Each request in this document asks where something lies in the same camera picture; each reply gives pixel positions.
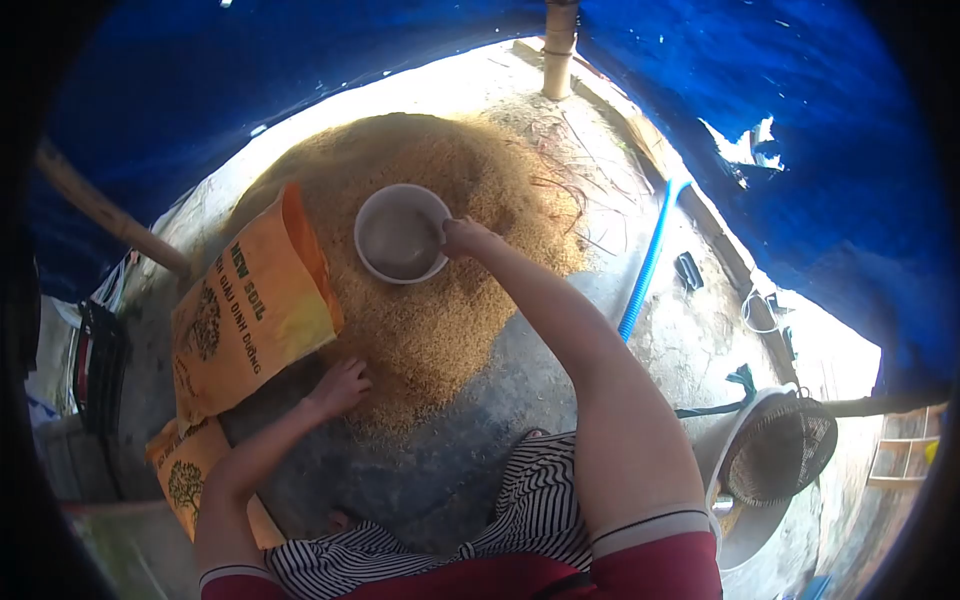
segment woven basket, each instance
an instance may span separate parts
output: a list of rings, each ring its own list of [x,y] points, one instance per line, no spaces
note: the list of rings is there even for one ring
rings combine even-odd
[[[771,396],[733,439],[720,477],[745,504],[771,506],[810,485],[836,446],[836,420],[820,402],[792,394]]]

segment cement floor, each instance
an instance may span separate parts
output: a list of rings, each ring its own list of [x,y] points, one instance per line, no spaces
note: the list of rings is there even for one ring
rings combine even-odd
[[[195,274],[226,244],[218,236],[247,186],[290,145],[330,125],[397,110],[438,116],[483,113],[528,137],[530,123],[558,115],[576,131],[564,143],[588,148],[595,164],[585,177],[601,182],[588,211],[589,272],[570,276],[614,324],[619,321],[659,212],[662,182],[648,193],[636,161],[603,115],[577,96],[554,104],[539,95],[542,74],[509,45],[440,60],[327,100],[264,132],[202,182],[156,230],[193,255]],[[582,154],[577,148],[571,152]],[[628,193],[614,190],[616,186]],[[673,259],[691,252],[705,281],[685,290]],[[175,415],[170,368],[169,315],[185,289],[167,272],[143,261],[128,280],[122,311],[133,340],[120,418],[122,485],[129,498],[157,498],[159,486],[143,466],[143,448]],[[668,401],[676,407],[739,400],[739,386],[724,377],[749,363],[756,385],[779,384],[763,342],[739,318],[740,300],[696,224],[677,209],[666,234],[660,267],[629,342]],[[238,444],[308,392],[321,376],[313,359],[290,366],[220,419]],[[695,441],[713,419],[686,420]],[[449,407],[403,440],[358,439],[341,422],[300,442],[259,491],[288,538],[325,533],[325,515],[346,506],[391,529],[411,547],[445,552],[484,526],[502,465],[531,427],[575,428],[572,388],[559,363],[521,315],[500,332],[487,367]],[[754,560],[725,578],[727,597],[770,598],[816,563],[820,529],[816,486],[794,499],[778,533]]]

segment blue tarp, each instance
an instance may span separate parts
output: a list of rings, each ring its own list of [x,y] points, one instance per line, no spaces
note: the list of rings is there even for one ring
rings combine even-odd
[[[925,123],[848,2],[584,0],[578,50],[681,153],[758,266],[883,348],[894,391],[950,381],[957,253]],[[122,4],[64,82],[48,134],[149,225],[257,127],[458,52],[540,35],[538,0]],[[732,165],[773,115],[782,173]],[[744,189],[738,179],[745,177]],[[39,176],[29,204],[43,291],[87,296],[124,252]]]

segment plastic bag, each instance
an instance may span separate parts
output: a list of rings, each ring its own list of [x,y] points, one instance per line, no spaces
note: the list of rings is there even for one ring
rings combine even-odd
[[[213,466],[229,452],[230,444],[224,430],[214,418],[201,420],[182,436],[177,430],[177,420],[171,420],[147,444],[146,460],[154,464],[163,495],[190,541],[193,541],[200,515],[204,480]],[[256,495],[247,504],[247,518],[261,550],[286,542]]]
[[[297,184],[233,238],[171,321],[181,433],[336,339],[343,313]]]

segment hand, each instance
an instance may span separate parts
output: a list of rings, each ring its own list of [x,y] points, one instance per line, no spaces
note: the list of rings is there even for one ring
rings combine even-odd
[[[469,217],[444,221],[444,235],[446,242],[440,246],[440,250],[453,259],[475,256],[478,250],[490,242],[503,240]]]
[[[317,423],[344,414],[357,405],[373,387],[363,376],[367,363],[358,358],[339,361],[320,380],[313,392],[300,401],[300,407]]]

